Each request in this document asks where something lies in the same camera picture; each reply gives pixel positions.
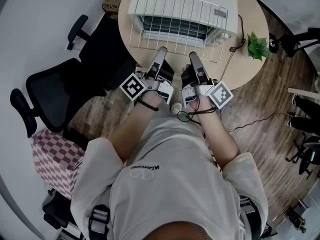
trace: green plant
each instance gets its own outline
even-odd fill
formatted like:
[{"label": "green plant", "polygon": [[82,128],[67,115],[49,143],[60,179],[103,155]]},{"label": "green plant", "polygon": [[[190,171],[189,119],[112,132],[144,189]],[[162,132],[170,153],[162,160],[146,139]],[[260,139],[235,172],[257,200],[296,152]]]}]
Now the green plant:
[{"label": "green plant", "polygon": [[248,54],[254,59],[262,61],[262,57],[268,58],[271,54],[267,47],[266,38],[258,38],[254,32],[248,34]]}]

